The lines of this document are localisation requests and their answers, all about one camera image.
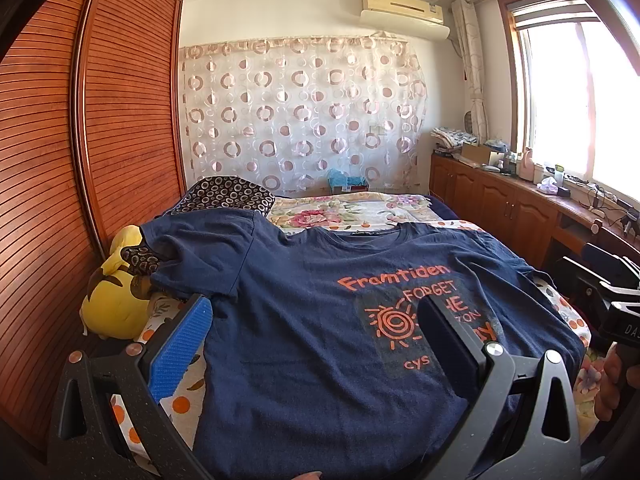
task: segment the spiral sun design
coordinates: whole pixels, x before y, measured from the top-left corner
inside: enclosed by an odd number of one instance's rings
[[[406,310],[401,310],[399,304],[395,307],[379,305],[378,308],[366,308],[365,312],[371,312],[370,318],[375,318],[369,323],[377,326],[376,336],[385,336],[390,339],[389,346],[396,349],[396,341],[405,348],[409,348],[407,339],[422,339],[421,335],[414,335],[415,328],[419,326],[415,322],[415,313],[411,314],[411,305]]]

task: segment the wall-mounted air conditioner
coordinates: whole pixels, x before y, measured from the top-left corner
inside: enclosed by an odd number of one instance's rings
[[[417,36],[431,41],[446,40],[442,7],[422,0],[362,0],[360,24],[386,32]]]

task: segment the circle patterned curtain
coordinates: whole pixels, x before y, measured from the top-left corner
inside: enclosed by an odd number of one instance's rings
[[[189,184],[235,175],[282,196],[326,187],[330,169],[370,189],[415,183],[427,88],[394,38],[282,38],[180,50]]]

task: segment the sliding closet door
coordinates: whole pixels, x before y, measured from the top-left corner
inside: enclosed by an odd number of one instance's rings
[[[182,0],[95,0],[83,46],[84,120],[100,237],[141,224],[184,192],[174,149]]]
[[[0,415],[42,448],[78,309],[100,264],[85,227],[68,90],[84,0],[48,0],[0,63]]]
[[[89,276],[184,190],[181,4],[47,0],[0,63],[0,417],[41,450]]]

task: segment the human hand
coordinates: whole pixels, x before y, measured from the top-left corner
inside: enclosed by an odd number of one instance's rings
[[[296,476],[293,480],[320,480],[320,471],[313,471],[311,473],[305,473],[300,476]]]
[[[612,345],[604,361],[604,373],[600,383],[600,391],[596,395],[594,410],[599,420],[611,420],[613,410],[620,402],[620,389],[617,386],[622,370],[622,361]],[[626,371],[626,382],[633,388],[640,388],[640,365],[632,366]]]

